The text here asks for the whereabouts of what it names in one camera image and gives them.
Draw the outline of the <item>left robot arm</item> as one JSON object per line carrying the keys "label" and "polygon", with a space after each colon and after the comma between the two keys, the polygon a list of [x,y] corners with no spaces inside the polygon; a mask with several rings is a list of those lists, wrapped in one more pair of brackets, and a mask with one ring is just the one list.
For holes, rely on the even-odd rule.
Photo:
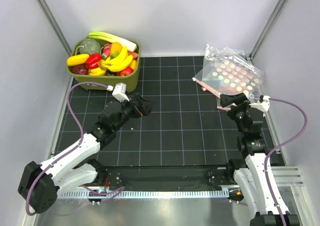
{"label": "left robot arm", "polygon": [[140,94],[128,100],[110,101],[80,139],[54,157],[40,164],[31,161],[22,173],[18,193],[25,199],[28,215],[48,210],[62,194],[78,186],[104,184],[106,172],[96,160],[79,164],[106,147],[116,138],[116,132],[131,118],[148,116],[154,107],[152,101]]}

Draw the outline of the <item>yellow banana bunch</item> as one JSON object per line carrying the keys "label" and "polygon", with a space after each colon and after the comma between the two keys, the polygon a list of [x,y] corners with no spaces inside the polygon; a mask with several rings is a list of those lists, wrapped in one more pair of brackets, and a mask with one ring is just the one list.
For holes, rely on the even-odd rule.
{"label": "yellow banana bunch", "polygon": [[133,59],[133,55],[128,55],[127,46],[123,46],[120,54],[117,57],[113,59],[108,57],[106,60],[100,60],[97,64],[102,70],[120,72],[126,69]]}

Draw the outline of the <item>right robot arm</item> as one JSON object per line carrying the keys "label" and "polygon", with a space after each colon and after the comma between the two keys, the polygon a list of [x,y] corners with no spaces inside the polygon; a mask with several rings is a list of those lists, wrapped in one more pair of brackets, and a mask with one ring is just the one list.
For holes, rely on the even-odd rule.
{"label": "right robot arm", "polygon": [[230,107],[228,117],[238,129],[237,146],[242,159],[231,159],[226,165],[225,178],[237,184],[251,212],[251,225],[299,225],[296,214],[290,213],[272,173],[270,156],[263,140],[263,121],[254,121],[249,108],[267,112],[270,98],[260,96],[257,103],[251,103],[245,93],[220,96],[220,105]]}

